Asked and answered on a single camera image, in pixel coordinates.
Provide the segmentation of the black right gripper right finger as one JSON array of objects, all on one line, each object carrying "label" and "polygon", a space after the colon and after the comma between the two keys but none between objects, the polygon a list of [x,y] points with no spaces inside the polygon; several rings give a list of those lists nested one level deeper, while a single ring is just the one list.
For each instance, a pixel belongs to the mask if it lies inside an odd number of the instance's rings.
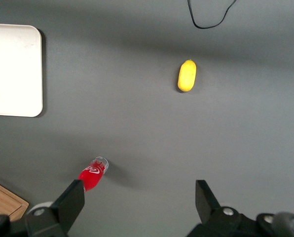
[{"label": "black right gripper right finger", "polygon": [[195,206],[201,223],[189,237],[233,237],[241,223],[241,215],[232,207],[221,206],[205,180],[195,185]]}]

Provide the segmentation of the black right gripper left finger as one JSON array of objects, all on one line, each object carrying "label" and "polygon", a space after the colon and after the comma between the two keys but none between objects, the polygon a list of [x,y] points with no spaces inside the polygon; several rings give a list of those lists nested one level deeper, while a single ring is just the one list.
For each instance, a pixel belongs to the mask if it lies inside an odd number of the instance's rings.
[{"label": "black right gripper left finger", "polygon": [[35,206],[26,215],[29,237],[67,237],[85,204],[81,180],[73,180],[54,201]]}]

